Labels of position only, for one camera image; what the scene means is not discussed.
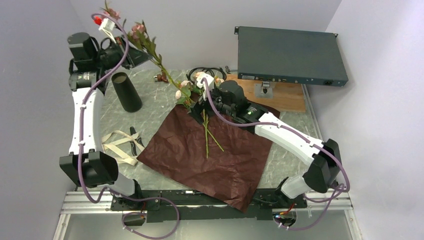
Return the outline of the beige ribbon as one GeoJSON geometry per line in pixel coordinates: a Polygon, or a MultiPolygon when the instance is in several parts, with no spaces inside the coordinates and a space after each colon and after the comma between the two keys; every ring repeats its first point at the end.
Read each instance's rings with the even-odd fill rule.
{"type": "Polygon", "coordinates": [[[137,150],[143,152],[145,147],[142,147],[136,142],[136,138],[139,135],[140,135],[139,132],[136,132],[136,134],[131,135],[121,130],[114,130],[111,133],[101,137],[102,147],[104,150],[109,150],[113,152],[115,155],[117,155],[117,158],[115,160],[118,164],[128,164],[131,166],[135,166],[138,162],[137,156],[132,156],[127,154],[125,151],[123,151],[120,148],[120,146],[126,143],[130,143],[130,141],[134,141],[135,144],[137,145],[137,150]],[[115,141],[109,141],[109,139],[114,135],[120,135],[122,136],[122,138],[115,141]]]}

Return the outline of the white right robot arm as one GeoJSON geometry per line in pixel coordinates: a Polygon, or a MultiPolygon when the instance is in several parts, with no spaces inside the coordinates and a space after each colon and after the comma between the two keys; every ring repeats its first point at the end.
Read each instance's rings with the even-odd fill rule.
{"type": "Polygon", "coordinates": [[[206,116],[215,115],[230,126],[281,146],[308,166],[304,173],[280,182],[275,194],[280,207],[289,207],[295,198],[309,191],[326,193],[332,188],[336,192],[334,197],[337,197],[350,190],[336,141],[322,141],[291,127],[266,108],[247,100],[243,89],[234,80],[215,84],[216,80],[203,72],[196,80],[189,80],[181,87],[182,97],[188,97],[187,91],[199,94],[198,99],[189,101],[190,113],[198,123],[204,123],[206,116]]]}

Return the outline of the pink flower stem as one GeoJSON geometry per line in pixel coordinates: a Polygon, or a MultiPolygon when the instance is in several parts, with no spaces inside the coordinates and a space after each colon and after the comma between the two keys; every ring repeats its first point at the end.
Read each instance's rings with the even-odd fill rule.
{"type": "Polygon", "coordinates": [[[132,44],[136,49],[151,55],[152,59],[150,61],[160,68],[161,74],[166,74],[168,81],[177,89],[177,84],[180,82],[175,82],[164,67],[163,57],[161,54],[157,53],[156,38],[150,37],[145,22],[136,21],[134,26],[131,27],[131,30],[126,32],[124,29],[126,20],[124,20],[121,25],[119,24],[119,20],[121,19],[119,12],[110,8],[106,1],[104,2],[104,8],[101,10],[103,11],[103,14],[99,15],[99,17],[107,17],[115,23],[115,28],[112,31],[112,34],[116,43],[125,44],[126,47],[128,47],[129,44],[132,44]]]}

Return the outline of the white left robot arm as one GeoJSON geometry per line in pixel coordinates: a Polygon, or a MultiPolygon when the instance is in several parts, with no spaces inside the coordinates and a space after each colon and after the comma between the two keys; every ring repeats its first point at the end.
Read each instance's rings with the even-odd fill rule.
{"type": "Polygon", "coordinates": [[[139,209],[144,196],[136,181],[119,172],[118,163],[104,152],[100,131],[100,113],[107,79],[119,67],[131,69],[149,60],[149,56],[130,46],[127,36],[110,40],[107,48],[86,32],[67,39],[72,59],[68,84],[74,106],[73,136],[68,154],[60,157],[59,167],[78,187],[85,190],[106,187],[124,196],[124,204],[139,209]]]}

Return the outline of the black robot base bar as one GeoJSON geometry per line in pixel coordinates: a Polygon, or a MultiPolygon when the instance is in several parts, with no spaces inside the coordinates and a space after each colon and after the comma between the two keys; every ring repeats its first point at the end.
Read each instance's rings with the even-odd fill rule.
{"type": "Polygon", "coordinates": [[[305,209],[307,202],[302,196],[284,200],[274,188],[258,188],[248,205],[242,212],[225,202],[194,190],[142,190],[140,202],[136,196],[130,199],[113,196],[111,211],[143,211],[147,223],[161,223],[175,220],[179,213],[181,220],[218,220],[218,219],[256,219],[272,220],[278,210],[294,212],[295,209],[305,209]]]}

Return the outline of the dark red wrapping paper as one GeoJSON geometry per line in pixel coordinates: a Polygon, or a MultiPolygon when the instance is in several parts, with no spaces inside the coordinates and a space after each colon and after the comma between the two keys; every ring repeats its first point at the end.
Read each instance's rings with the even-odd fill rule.
{"type": "Polygon", "coordinates": [[[245,213],[259,185],[272,142],[218,117],[205,128],[185,107],[166,116],[138,161],[191,189],[245,213]]]}

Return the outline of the red flower bouquet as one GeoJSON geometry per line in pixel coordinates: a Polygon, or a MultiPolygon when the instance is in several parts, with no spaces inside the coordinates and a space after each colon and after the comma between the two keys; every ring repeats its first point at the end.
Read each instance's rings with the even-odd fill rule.
{"type": "Polygon", "coordinates": [[[213,77],[205,71],[200,71],[195,73],[193,80],[184,80],[178,83],[175,92],[176,104],[184,106],[188,114],[204,128],[206,158],[210,155],[209,139],[212,139],[221,151],[224,149],[209,130],[210,117],[207,111],[209,102],[206,97],[205,86],[213,89],[215,84],[220,85],[223,82],[222,78],[213,77]]]}

